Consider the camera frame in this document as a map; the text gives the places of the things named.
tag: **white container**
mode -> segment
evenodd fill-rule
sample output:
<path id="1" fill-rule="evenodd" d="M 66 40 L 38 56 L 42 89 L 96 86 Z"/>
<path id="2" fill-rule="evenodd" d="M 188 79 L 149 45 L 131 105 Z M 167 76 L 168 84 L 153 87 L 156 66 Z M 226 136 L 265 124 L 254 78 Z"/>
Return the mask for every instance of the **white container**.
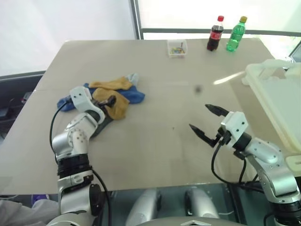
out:
<path id="1" fill-rule="evenodd" d="M 186 40 L 167 40 L 167 51 L 169 57 L 184 57 L 188 51 Z"/>
<path id="2" fill-rule="evenodd" d="M 250 85 L 292 155 L 286 158 L 289 168 L 301 174 L 301 63 L 272 59 L 251 64 L 242 82 Z"/>

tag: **yellow bottle cap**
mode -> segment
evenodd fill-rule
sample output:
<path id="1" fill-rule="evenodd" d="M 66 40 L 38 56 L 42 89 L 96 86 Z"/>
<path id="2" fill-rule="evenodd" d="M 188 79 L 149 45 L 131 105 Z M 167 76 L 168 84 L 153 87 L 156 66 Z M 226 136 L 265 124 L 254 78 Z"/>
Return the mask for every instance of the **yellow bottle cap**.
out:
<path id="1" fill-rule="evenodd" d="M 240 18 L 240 22 L 242 22 L 242 23 L 245 23 L 246 20 L 247 20 L 247 17 L 246 17 L 246 16 L 242 16 L 242 17 Z"/>

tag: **coca-cola bottle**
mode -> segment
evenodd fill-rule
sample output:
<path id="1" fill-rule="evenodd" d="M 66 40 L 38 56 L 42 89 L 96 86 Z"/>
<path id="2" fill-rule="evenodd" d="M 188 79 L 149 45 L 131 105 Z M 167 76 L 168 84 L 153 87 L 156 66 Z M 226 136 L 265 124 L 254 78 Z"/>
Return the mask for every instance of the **coca-cola bottle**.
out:
<path id="1" fill-rule="evenodd" d="M 218 47 L 218 43 L 221 39 L 222 32 L 224 30 L 224 27 L 222 26 L 223 20 L 223 16 L 218 16 L 217 23 L 211 28 L 210 38 L 207 44 L 207 49 L 210 51 L 213 51 Z"/>

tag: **white wall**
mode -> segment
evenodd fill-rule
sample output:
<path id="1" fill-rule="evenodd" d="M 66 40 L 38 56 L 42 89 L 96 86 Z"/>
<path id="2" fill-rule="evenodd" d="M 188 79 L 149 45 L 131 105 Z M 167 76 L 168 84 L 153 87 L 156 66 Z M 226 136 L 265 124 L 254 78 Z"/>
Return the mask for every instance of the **white wall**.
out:
<path id="1" fill-rule="evenodd" d="M 135 39 L 129 0 L 0 1 L 0 76 L 46 70 L 66 40 Z"/>
<path id="2" fill-rule="evenodd" d="M 247 16 L 248 30 L 301 32 L 301 0 L 138 0 L 142 28 L 225 29 Z"/>

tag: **beige table surface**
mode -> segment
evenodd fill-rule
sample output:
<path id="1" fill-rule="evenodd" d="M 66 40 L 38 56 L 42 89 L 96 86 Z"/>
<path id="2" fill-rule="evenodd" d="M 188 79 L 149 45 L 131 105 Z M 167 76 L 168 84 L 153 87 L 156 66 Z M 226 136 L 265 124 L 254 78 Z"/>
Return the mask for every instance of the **beige table surface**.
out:
<path id="1" fill-rule="evenodd" d="M 250 63 L 272 58 L 258 39 L 243 39 L 237 52 L 206 50 L 207 40 L 188 40 L 188 54 L 170 59 L 166 41 L 66 42 L 19 114 L 0 146 L 1 194 L 57 193 L 57 167 L 51 152 L 49 126 L 59 98 L 75 86 L 110 81 L 139 73 L 138 89 L 145 100 L 130 105 L 125 119 L 109 124 L 91 139 L 89 159 L 109 190 L 197 183 L 218 183 L 210 162 L 213 149 L 200 140 L 189 123 L 214 137 L 222 117 L 204 104 L 244 111 L 257 137 L 282 147 L 280 139 L 249 87 L 240 77 L 213 82 L 243 71 Z M 201 86 L 200 93 L 195 87 Z M 54 134 L 63 131 L 78 112 L 59 113 Z M 237 181 L 242 161 L 223 148 L 218 174 Z M 248 170 L 245 179 L 253 173 Z"/>

